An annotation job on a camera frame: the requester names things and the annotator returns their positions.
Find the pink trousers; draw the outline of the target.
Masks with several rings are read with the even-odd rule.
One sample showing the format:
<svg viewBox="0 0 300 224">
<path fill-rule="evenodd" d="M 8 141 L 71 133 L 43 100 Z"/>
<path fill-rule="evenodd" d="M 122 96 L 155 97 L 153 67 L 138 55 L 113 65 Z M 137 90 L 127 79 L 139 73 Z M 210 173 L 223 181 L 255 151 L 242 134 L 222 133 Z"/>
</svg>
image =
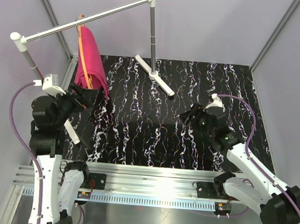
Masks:
<svg viewBox="0 0 300 224">
<path fill-rule="evenodd" d="M 90 29 L 82 26 L 81 32 L 85 65 L 87 68 L 88 76 L 92 81 L 92 89 L 96 89 L 99 91 L 101 88 L 103 88 L 105 98 L 106 100 L 108 100 L 109 89 L 107 86 L 106 74 L 99 49 L 97 47 L 97 43 Z M 82 88 L 88 89 L 84 78 L 79 51 L 78 54 L 78 68 L 76 71 L 75 83 Z"/>
</svg>

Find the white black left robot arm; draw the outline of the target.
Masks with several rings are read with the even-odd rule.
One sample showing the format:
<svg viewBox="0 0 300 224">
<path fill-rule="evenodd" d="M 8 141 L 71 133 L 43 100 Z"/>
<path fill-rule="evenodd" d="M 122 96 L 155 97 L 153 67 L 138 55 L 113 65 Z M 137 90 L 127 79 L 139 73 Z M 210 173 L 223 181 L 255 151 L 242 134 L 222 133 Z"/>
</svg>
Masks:
<svg viewBox="0 0 300 224">
<path fill-rule="evenodd" d="M 89 185 L 90 175 L 86 162 L 73 161 L 63 173 L 59 184 L 59 168 L 68 119 L 71 114 L 91 107 L 83 89 L 75 84 L 66 92 L 50 77 L 34 80 L 45 96 L 32 102 L 31 139 L 29 141 L 34 163 L 33 206 L 28 224 L 73 224 L 71 217 L 78 189 Z"/>
</svg>

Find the orange clothes hanger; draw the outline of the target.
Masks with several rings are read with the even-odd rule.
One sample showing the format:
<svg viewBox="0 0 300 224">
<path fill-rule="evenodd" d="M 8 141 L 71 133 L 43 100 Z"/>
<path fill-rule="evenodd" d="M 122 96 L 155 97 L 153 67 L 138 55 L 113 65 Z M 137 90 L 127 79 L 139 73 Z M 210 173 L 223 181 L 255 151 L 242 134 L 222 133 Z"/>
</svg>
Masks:
<svg viewBox="0 0 300 224">
<path fill-rule="evenodd" d="M 85 65 L 85 59 L 84 59 L 84 52 L 83 52 L 83 42 L 82 42 L 82 30 L 81 30 L 81 24 L 76 24 L 77 32 L 78 32 L 78 47 L 80 52 L 80 60 L 82 64 L 82 69 L 84 73 L 85 82 L 88 89 L 92 89 L 92 81 L 91 78 L 88 76 L 87 68 Z"/>
</svg>

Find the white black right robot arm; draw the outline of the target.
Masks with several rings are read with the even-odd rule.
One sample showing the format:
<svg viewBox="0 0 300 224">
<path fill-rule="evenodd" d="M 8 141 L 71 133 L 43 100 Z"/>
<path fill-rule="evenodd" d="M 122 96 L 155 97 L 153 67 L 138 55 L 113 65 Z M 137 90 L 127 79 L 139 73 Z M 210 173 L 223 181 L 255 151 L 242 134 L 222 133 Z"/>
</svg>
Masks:
<svg viewBox="0 0 300 224">
<path fill-rule="evenodd" d="M 213 194 L 219 199 L 233 197 L 259 215 L 262 224 L 300 224 L 300 188 L 290 187 L 275 177 L 232 131 L 221 106 L 194 104 L 179 115 L 185 125 L 200 131 L 205 141 L 237 166 L 251 184 L 232 172 L 214 178 Z"/>
</svg>

